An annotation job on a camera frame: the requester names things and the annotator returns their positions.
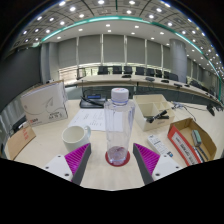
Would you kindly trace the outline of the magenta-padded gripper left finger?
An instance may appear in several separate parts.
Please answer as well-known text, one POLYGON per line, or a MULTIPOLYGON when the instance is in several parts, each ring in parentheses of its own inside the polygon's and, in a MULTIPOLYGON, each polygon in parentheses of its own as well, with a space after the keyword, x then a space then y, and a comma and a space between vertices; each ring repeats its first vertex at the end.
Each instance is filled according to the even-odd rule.
POLYGON ((43 169, 79 185, 82 181, 90 154, 91 144, 88 143, 69 152, 67 155, 57 155, 43 169))

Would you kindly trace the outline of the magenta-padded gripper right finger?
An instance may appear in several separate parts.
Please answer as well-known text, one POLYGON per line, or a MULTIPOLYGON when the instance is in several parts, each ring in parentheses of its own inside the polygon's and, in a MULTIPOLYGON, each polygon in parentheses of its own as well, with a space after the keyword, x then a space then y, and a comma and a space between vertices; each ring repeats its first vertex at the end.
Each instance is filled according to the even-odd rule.
POLYGON ((145 185, 182 169, 169 155, 158 155, 137 143, 133 144, 133 154, 145 185))

